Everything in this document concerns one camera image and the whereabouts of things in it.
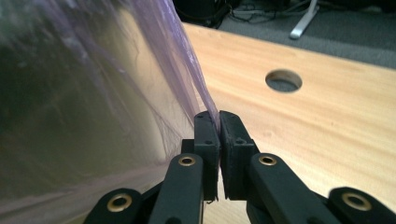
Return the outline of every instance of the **wooden table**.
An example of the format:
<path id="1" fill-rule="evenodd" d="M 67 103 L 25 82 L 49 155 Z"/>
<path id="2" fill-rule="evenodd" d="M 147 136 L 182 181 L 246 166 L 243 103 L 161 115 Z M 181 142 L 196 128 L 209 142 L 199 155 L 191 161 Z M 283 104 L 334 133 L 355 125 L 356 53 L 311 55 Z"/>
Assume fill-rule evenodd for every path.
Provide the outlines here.
<path id="1" fill-rule="evenodd" d="M 396 211 L 396 70 L 185 29 L 218 109 L 239 115 L 262 152 L 280 156 L 319 194 L 349 186 Z M 265 77 L 279 68 L 297 73 L 303 86 L 293 93 L 270 89 Z M 206 208 L 205 223 L 248 222 L 240 217 L 242 203 L 217 204 Z"/>

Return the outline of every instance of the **circular hole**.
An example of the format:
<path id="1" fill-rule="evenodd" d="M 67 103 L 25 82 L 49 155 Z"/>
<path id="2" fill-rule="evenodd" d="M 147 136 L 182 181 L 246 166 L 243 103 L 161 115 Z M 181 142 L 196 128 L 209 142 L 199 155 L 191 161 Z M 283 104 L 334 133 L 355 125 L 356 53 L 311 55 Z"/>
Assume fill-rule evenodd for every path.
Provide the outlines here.
<path id="1" fill-rule="evenodd" d="M 169 217 L 165 224 L 181 224 L 181 220 L 177 217 Z"/>
<path id="2" fill-rule="evenodd" d="M 107 203 L 110 212 L 121 212 L 132 204 L 132 197 L 128 194 L 116 194 Z"/>
<path id="3" fill-rule="evenodd" d="M 259 158 L 259 161 L 263 164 L 263 165 L 275 165 L 276 164 L 276 159 L 269 157 L 269 156 L 261 156 Z"/>
<path id="4" fill-rule="evenodd" d="M 271 71 L 265 77 L 265 82 L 274 91 L 281 92 L 294 92 L 303 86 L 300 76 L 286 69 Z"/>
<path id="5" fill-rule="evenodd" d="M 342 195 L 342 199 L 344 203 L 355 209 L 361 211 L 369 211 L 372 209 L 370 202 L 359 194 L 350 192 L 344 193 Z"/>
<path id="6" fill-rule="evenodd" d="M 195 164 L 195 159 L 193 157 L 182 157 L 178 160 L 178 163 L 182 166 L 191 166 Z"/>

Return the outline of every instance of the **wooden tabletop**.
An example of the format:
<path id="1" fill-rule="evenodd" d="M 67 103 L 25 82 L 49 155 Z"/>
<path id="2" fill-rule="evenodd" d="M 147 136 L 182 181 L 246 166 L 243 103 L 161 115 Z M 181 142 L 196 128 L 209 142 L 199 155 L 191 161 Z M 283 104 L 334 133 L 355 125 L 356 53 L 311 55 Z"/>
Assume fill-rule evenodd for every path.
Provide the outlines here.
<path id="1" fill-rule="evenodd" d="M 396 70 L 185 29 L 218 109 L 239 115 L 261 152 L 281 157 L 319 194 L 348 186 L 396 211 Z M 265 78 L 276 69 L 298 74 L 302 87 L 292 93 L 269 88 Z"/>

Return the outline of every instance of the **plastic bag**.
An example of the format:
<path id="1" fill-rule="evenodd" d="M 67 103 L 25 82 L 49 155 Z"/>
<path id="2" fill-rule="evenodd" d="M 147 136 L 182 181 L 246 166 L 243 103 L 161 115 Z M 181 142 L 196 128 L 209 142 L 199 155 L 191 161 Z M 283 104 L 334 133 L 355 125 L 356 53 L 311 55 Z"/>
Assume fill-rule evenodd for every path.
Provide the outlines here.
<path id="1" fill-rule="evenodd" d="M 167 0 L 2 1 L 0 53 L 1 223 L 68 222 L 113 189 L 144 192 L 200 104 L 218 120 Z"/>

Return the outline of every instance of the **gray carpet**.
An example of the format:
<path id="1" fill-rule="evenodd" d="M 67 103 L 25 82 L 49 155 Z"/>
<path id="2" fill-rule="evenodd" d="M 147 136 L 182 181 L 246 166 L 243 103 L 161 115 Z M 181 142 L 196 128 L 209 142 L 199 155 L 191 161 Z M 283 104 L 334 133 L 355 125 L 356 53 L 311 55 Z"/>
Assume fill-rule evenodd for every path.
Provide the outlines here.
<path id="1" fill-rule="evenodd" d="M 235 10 L 262 10 L 268 0 L 243 0 Z M 354 61 L 396 69 L 396 13 L 385 14 L 379 8 L 360 11 L 320 7 L 303 36 L 289 39 L 289 34 L 303 15 L 282 16 L 268 13 L 250 22 L 228 16 L 220 30 L 308 49 Z"/>

